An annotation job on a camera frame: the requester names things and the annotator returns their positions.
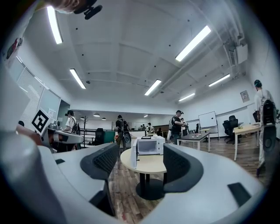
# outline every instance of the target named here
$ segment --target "wooden floor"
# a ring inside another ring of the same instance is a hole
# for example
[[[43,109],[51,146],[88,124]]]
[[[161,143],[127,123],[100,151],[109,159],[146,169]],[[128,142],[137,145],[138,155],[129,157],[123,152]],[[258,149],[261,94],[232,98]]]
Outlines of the wooden floor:
[[[256,169],[259,164],[259,148],[256,147],[256,136],[242,136],[240,140],[236,163],[251,175],[256,176]],[[193,147],[192,143],[185,142],[182,145]],[[208,151],[208,143],[201,143],[200,150]],[[233,160],[235,145],[232,143],[226,144],[224,138],[211,139],[210,152]],[[163,175],[151,175],[150,178],[163,180]],[[259,180],[263,182],[264,175],[260,175]],[[135,191],[138,183],[139,173],[127,169],[118,161],[109,177],[109,190],[116,211],[116,218],[125,223],[138,223],[160,202],[160,200],[148,201],[139,197]]]

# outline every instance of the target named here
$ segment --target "small round table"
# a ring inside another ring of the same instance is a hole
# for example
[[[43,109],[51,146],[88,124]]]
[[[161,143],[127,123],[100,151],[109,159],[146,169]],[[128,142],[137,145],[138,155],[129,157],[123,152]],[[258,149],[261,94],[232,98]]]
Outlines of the small round table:
[[[166,168],[163,155],[139,155],[137,168],[131,167],[131,149],[121,154],[121,162],[128,169],[138,172],[140,183],[136,186],[137,194],[146,200],[158,200],[164,196],[163,185],[166,183]],[[150,179],[150,174],[164,174],[163,181]]]

